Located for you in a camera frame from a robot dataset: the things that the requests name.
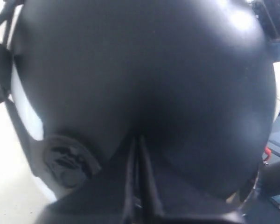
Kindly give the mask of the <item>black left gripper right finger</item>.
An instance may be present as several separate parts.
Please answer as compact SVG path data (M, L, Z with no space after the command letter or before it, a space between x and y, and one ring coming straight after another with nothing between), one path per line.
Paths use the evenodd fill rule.
M150 154L144 136L139 137L139 185L144 217L163 217L164 211L159 199Z

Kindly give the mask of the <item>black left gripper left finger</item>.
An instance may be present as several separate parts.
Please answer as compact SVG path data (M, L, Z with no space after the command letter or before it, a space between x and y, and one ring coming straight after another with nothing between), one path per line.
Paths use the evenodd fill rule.
M137 219L136 211L140 202L135 196L135 190L138 188L138 142L133 138L128 151L126 164L125 198L122 212L122 224L134 224Z

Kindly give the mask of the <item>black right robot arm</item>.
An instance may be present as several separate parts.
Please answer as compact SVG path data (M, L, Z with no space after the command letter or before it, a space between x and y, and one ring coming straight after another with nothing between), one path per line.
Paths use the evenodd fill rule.
M280 203L280 161L263 168L260 178L260 195Z

